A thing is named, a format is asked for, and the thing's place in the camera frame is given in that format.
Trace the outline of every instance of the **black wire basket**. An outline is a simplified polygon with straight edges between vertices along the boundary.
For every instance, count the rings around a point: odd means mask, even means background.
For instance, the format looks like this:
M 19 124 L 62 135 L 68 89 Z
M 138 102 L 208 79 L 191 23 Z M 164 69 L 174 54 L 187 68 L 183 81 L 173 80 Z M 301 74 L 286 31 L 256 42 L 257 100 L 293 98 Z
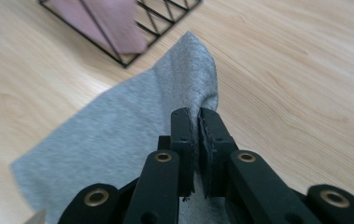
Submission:
M 65 22 L 72 29 L 83 35 L 87 40 L 93 43 L 103 53 L 111 57 L 124 68 L 127 68 L 136 59 L 138 59 L 145 52 L 137 53 L 120 53 L 115 50 L 115 45 L 112 39 L 104 32 L 104 29 L 95 15 L 87 6 L 86 1 L 90 0 L 76 0 L 76 4 L 81 4 L 87 15 L 92 20 L 95 28 L 98 29 L 101 36 L 107 43 L 109 48 L 92 37 L 88 36 L 70 21 L 66 20 L 55 8 L 52 6 L 50 0 L 39 0 L 39 4 Z M 174 25 L 181 21 L 189 12 L 195 9 L 202 0 L 137 0 L 135 2 L 135 22 L 141 35 L 147 43 L 147 50 L 153 46 L 163 35 L 165 35 Z

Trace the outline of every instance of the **gray fabric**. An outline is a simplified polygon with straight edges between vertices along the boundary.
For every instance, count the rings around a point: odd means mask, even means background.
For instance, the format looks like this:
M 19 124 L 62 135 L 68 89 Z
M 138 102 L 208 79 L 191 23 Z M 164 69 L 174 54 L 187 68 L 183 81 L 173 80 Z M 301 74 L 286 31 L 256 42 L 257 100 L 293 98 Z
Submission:
M 186 33 L 153 68 L 101 94 L 11 168 L 28 202 L 57 223 L 81 189 L 95 183 L 119 189 L 137 178 L 158 136 L 170 133 L 172 111 L 189 107 L 196 129 L 199 108 L 217 104 L 214 61 Z M 179 223 L 225 223 L 222 201 L 205 201 L 197 176 L 195 186 L 180 203 Z

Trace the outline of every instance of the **cloth fold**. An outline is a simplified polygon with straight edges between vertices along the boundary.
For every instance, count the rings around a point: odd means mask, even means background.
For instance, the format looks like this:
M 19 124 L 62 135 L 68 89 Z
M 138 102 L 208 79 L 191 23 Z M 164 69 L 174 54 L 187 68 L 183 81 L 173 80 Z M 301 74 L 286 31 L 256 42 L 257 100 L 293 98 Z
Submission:
M 75 195 L 95 183 L 121 188 L 137 178 L 159 135 L 170 134 L 170 114 L 190 109 L 197 132 L 200 107 L 215 110 L 218 83 L 214 60 L 186 33 L 148 71 L 104 92 L 35 148 L 14 161 L 12 171 L 36 211 L 57 223 Z M 222 200 L 196 193 L 180 203 L 179 223 L 225 223 Z

